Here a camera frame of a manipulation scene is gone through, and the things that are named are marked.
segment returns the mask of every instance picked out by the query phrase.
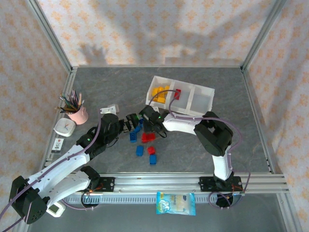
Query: label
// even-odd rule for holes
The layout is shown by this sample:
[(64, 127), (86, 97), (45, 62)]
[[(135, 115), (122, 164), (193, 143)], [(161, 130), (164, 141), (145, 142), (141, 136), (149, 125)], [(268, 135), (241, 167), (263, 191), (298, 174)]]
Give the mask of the label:
[(60, 152), (61, 149), (62, 149), (63, 141), (64, 141), (64, 139), (56, 138), (54, 145), (52, 147), (52, 151), (53, 152)]

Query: yellow block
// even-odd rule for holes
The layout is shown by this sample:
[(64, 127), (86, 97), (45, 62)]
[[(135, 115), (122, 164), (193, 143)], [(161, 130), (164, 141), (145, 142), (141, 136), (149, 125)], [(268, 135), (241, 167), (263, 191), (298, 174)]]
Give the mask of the yellow block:
[[(162, 86), (159, 86), (159, 88), (158, 88), (158, 93), (161, 92), (161, 91), (163, 91), (163, 90), (164, 90), (164, 88), (163, 88)], [(164, 93), (160, 93), (160, 94), (159, 94), (159, 97), (160, 97), (160, 98), (163, 98), (163, 97), (164, 97)]]
[(169, 90), (169, 86), (165, 86), (164, 90)]
[(153, 88), (152, 96), (158, 93), (158, 88)]
[(156, 102), (164, 104), (165, 98), (158, 97), (158, 100)]

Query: black bracket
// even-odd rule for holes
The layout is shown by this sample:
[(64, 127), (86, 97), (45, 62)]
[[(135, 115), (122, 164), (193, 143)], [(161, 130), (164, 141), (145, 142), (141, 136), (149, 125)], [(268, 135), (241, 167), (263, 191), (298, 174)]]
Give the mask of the black bracket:
[(239, 176), (230, 176), (225, 184), (218, 184), (214, 176), (201, 176), (199, 178), (201, 192), (242, 192), (242, 182)]
[(114, 192), (115, 177), (100, 177), (94, 192)]

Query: small white box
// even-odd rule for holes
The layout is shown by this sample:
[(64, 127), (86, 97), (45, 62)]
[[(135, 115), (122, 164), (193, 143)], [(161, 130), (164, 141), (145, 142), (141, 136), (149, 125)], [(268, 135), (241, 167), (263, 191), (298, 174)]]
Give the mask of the small white box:
[[(177, 113), (200, 116), (212, 109), (212, 101), (214, 97), (214, 89), (204, 86), (194, 85), (183, 81), (177, 81), (160, 76), (154, 76), (147, 92), (146, 104), (149, 104), (152, 98), (152, 91), (156, 87), (169, 86), (169, 89), (180, 89), (179, 100), (172, 103), (171, 110)], [(169, 103), (174, 98), (174, 92), (168, 92), (165, 104), (155, 101), (151, 102), (151, 106), (157, 106), (161, 109), (169, 109)]]

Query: gray table surface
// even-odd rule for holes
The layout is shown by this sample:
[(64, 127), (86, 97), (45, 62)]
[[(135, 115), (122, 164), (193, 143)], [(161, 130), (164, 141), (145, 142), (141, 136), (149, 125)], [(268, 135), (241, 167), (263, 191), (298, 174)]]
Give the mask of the gray table surface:
[(93, 211), (66, 208), (49, 214), (29, 232), (285, 232), (275, 194), (247, 194), (229, 210), (196, 204), (196, 216), (155, 214), (155, 204), (106, 204)]
[[(86, 123), (78, 125), (65, 139), (63, 153), (91, 127), (98, 123), (97, 109), (118, 104), (119, 118), (137, 113), (145, 106), (146, 93), (154, 75), (176, 79), (215, 89), (212, 111), (234, 123), (242, 132), (242, 144), (232, 152), (232, 165), (238, 171), (268, 172), (268, 166), (257, 131), (248, 94), (237, 68), (78, 68), (73, 88), (82, 92), (89, 114)], [(238, 135), (234, 132), (233, 142)], [(144, 146), (144, 155), (136, 156), (136, 146)], [(149, 165), (148, 146), (154, 146), (157, 164)], [(91, 160), (88, 165), (106, 172), (205, 172), (213, 173), (211, 155), (196, 136), (169, 132), (166, 139), (149, 144), (131, 143), (129, 134), (121, 134), (111, 148)]]

